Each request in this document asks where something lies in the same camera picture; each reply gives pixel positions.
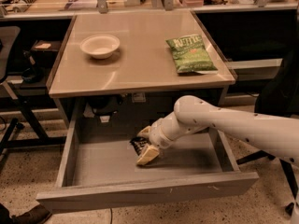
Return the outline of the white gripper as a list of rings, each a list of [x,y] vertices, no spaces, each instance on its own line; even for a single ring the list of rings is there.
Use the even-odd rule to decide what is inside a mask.
[[[146,165],[159,156],[159,148],[167,149],[173,141],[167,136],[166,132],[172,130],[172,122],[158,119],[151,126],[143,128],[138,137],[148,138],[152,145],[146,144],[138,156],[137,165]]]

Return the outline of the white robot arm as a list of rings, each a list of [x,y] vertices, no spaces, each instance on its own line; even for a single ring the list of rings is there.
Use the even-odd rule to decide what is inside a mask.
[[[177,99],[173,112],[138,133],[148,143],[136,163],[145,165],[153,161],[162,148],[205,128],[217,129],[290,164],[299,165],[299,119],[221,108],[191,95]]]

